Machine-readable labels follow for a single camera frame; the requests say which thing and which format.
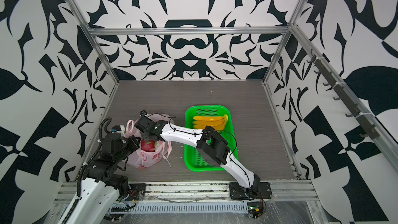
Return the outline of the pink knotted plastic bag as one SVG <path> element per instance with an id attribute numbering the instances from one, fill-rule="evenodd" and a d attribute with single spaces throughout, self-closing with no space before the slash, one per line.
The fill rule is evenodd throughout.
<path id="1" fill-rule="evenodd" d="M 159 120 L 165 120 L 169 122 L 171 120 L 171 116 L 169 115 L 149 114 L 147 117 L 153 120 L 154 122 L 157 122 Z M 141 140 L 143 140 L 140 131 L 137 130 L 134 126 L 134 124 L 137 121 L 129 120 L 127 122 L 125 137 L 129 138 L 131 136 L 135 136 L 135 137 L 140 137 Z M 172 144 L 170 141 L 157 141 L 156 149 L 154 152 L 145 152 L 141 150 L 141 142 L 140 142 L 139 149 L 133 152 L 131 155 L 129 155 L 129 160 L 127 163 L 139 169 L 148 168 L 158 163 L 162 159 L 168 159 L 171 152 L 172 152 Z"/>

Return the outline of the yellow banana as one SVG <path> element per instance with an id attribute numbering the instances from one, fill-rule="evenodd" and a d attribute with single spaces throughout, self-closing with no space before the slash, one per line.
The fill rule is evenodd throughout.
<path id="1" fill-rule="evenodd" d="M 229 120 L 228 115 L 223 116 L 194 116 L 193 127 L 195 129 L 205 129 L 206 127 L 212 127 L 216 131 L 224 130 Z"/>

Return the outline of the green plastic basket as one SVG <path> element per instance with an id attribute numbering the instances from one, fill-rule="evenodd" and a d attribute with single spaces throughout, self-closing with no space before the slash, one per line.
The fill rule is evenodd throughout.
<path id="1" fill-rule="evenodd" d="M 231 113 L 228 108 L 221 105 L 202 105 L 202 106 L 192 106 L 187 109 L 184 118 L 184 126 L 189 129 L 193 129 L 194 127 L 194 119 L 195 116 L 228 116 L 228 121 L 224 127 L 223 131 L 219 131 L 219 134 L 227 140 L 228 146 L 231 151 L 233 151 L 233 155 L 238 160 L 238 149 L 235 140 L 235 133 L 232 123 Z M 188 169 L 194 172 L 209 172 L 209 171 L 223 171 L 221 167 L 214 167 L 208 164 L 200 155 L 200 153 L 191 146 L 184 146 L 184 162 Z"/>

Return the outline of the red dragon fruit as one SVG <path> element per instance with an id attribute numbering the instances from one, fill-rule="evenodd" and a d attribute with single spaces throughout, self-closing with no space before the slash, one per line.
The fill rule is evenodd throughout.
<path id="1" fill-rule="evenodd" d="M 141 140 L 141 150 L 145 152 L 154 152 L 156 149 L 156 142 L 155 141 L 144 141 Z"/>

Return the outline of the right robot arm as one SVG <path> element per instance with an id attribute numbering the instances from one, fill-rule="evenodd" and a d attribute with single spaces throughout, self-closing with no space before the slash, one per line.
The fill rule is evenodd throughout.
<path id="1" fill-rule="evenodd" d="M 208 164 L 233 176 L 250 199 L 260 195 L 260 177 L 236 159 L 227 140 L 214 128 L 188 129 L 166 120 L 155 122 L 147 116 L 140 117 L 134 127 L 145 141 L 177 142 L 196 148 Z"/>

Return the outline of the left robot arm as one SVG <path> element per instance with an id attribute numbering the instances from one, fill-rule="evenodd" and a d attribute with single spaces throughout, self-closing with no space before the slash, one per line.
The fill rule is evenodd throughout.
<path id="1" fill-rule="evenodd" d="M 100 140 L 93 159 L 78 176 L 76 195 L 59 220 L 60 224 L 99 224 L 115 201 L 127 196 L 126 176 L 117 175 L 118 164 L 140 147 L 141 138 L 120 132 Z"/>

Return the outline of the small electronics board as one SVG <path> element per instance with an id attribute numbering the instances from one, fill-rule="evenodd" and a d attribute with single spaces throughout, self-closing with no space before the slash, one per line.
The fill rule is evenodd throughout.
<path id="1" fill-rule="evenodd" d="M 249 218 L 257 219 L 261 217 L 265 213 L 266 208 L 266 203 L 264 201 L 248 203 Z"/>

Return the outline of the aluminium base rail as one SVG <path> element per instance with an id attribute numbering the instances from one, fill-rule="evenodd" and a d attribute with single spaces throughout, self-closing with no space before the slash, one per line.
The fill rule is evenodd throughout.
<path id="1" fill-rule="evenodd" d="M 231 188 L 229 181 L 170 181 L 133 183 L 124 199 L 126 203 L 197 203 L 234 202 L 231 198 L 248 197 L 239 189 Z M 319 201 L 310 180 L 270 180 L 261 182 L 256 201 Z"/>

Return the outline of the aluminium frame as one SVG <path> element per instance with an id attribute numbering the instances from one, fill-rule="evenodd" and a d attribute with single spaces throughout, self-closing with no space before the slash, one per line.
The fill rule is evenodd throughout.
<path id="1" fill-rule="evenodd" d="M 96 36 L 108 36 L 108 35 L 203 35 L 203 34 L 282 34 L 284 35 L 280 42 L 278 49 L 275 53 L 275 57 L 280 57 L 282 49 L 285 48 L 287 41 L 290 36 L 294 36 L 298 43 L 305 49 L 306 53 L 311 57 L 311 50 L 318 57 L 323 57 L 321 52 L 312 44 L 309 39 L 305 36 L 304 32 L 300 29 L 296 22 L 298 20 L 298 13 L 304 7 L 304 3 L 307 0 L 298 0 L 298 5 L 295 7 L 293 17 L 291 21 L 285 27 L 188 27 L 188 28 L 91 28 L 86 23 L 82 11 L 79 9 L 76 0 L 65 0 L 75 15 L 78 23 L 83 29 L 89 43 L 94 48 L 95 53 L 99 56 L 100 61 L 105 65 L 106 71 L 110 73 L 111 78 L 116 85 L 119 84 L 119 78 L 115 71 L 112 69 L 109 60 L 106 58 L 98 42 L 95 40 Z M 359 100 L 358 96 L 354 93 L 356 100 Z M 360 106 L 368 112 L 370 110 L 360 102 Z M 387 129 L 381 125 L 381 122 L 376 120 L 375 116 L 371 113 L 370 119 L 376 124 L 376 130 L 380 134 L 380 137 L 374 141 L 375 145 L 380 149 L 386 160 L 391 164 L 394 170 L 398 169 L 398 144 L 393 140 L 392 135 L 388 134 Z"/>

